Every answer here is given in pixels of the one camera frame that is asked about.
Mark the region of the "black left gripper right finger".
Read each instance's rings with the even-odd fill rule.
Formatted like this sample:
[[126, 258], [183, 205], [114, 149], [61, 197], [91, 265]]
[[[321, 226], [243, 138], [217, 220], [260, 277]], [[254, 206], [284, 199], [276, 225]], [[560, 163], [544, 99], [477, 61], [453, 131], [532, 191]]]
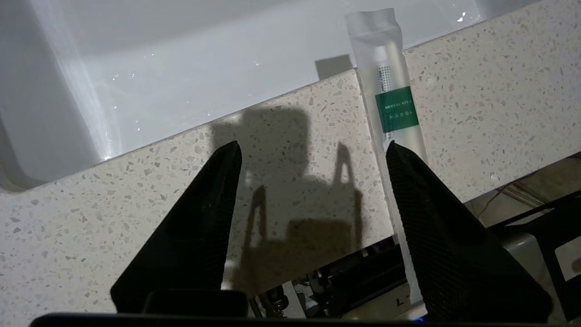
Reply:
[[386, 151], [395, 202], [430, 321], [546, 321], [553, 302], [416, 153]]

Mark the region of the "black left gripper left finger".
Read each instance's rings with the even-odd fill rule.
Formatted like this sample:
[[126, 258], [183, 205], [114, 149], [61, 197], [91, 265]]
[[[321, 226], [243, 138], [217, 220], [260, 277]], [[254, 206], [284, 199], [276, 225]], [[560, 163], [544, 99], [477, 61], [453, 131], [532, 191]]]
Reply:
[[243, 303], [221, 294], [241, 147], [219, 147], [111, 287], [119, 314], [211, 315]]

